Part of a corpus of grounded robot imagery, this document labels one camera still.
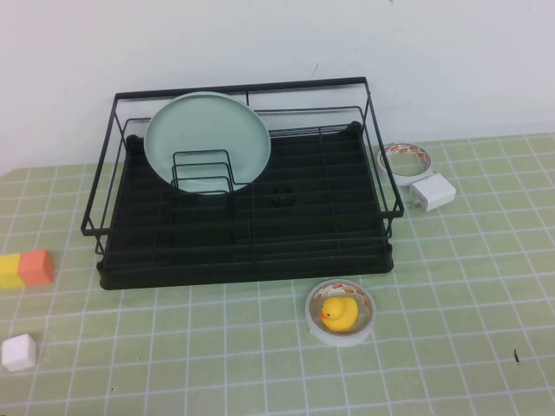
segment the white block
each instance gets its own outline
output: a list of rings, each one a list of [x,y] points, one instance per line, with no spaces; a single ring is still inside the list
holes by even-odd
[[[36,342],[30,335],[19,335],[2,343],[2,365],[10,371],[36,365]]]

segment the plate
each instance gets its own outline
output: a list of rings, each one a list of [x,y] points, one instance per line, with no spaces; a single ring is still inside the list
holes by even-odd
[[[175,158],[178,187],[197,193],[243,188],[264,170],[271,151],[256,113],[213,92],[182,95],[164,106],[150,120],[144,144],[148,163],[162,179],[172,183]]]

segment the roll of tape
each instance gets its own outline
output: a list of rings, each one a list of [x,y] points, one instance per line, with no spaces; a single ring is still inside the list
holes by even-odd
[[[320,318],[323,301],[330,296],[349,296],[356,300],[358,318],[353,328],[344,334],[331,332]],[[350,347],[363,342],[374,327],[375,303],[370,293],[350,280],[333,279],[318,284],[309,294],[304,306],[310,332],[320,341],[333,347]]]
[[[395,153],[415,154],[417,158],[421,159],[424,162],[424,172],[415,176],[400,175],[393,172],[392,167],[391,172],[393,173],[393,179],[395,180],[395,183],[399,186],[411,186],[413,183],[418,182],[419,180],[423,180],[434,174],[434,161],[432,160],[430,153],[428,153],[428,151],[421,146],[413,145],[411,143],[392,143],[385,146],[384,150],[386,157]],[[380,152],[380,157],[378,158],[378,167],[380,168],[380,175],[383,178],[388,178],[388,171],[385,167],[383,158],[383,153]]]

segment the dish rack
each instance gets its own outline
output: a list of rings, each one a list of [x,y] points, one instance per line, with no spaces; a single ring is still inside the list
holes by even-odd
[[[181,191],[181,181],[212,179],[179,176],[187,166],[181,157],[190,154],[186,143],[173,156],[171,184],[148,164],[147,123],[173,98],[197,91],[242,101],[270,132],[268,165],[240,190]],[[387,160],[390,184],[380,180],[380,150],[364,77],[119,93],[81,227],[102,255],[100,285],[132,289],[388,272],[392,221],[404,207]],[[206,151],[214,152],[231,190],[229,155]]]

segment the yellow rubber duck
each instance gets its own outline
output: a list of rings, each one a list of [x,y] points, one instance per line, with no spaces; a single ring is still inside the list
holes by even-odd
[[[334,332],[346,332],[355,325],[358,306],[351,297],[329,297],[320,311],[322,323]]]

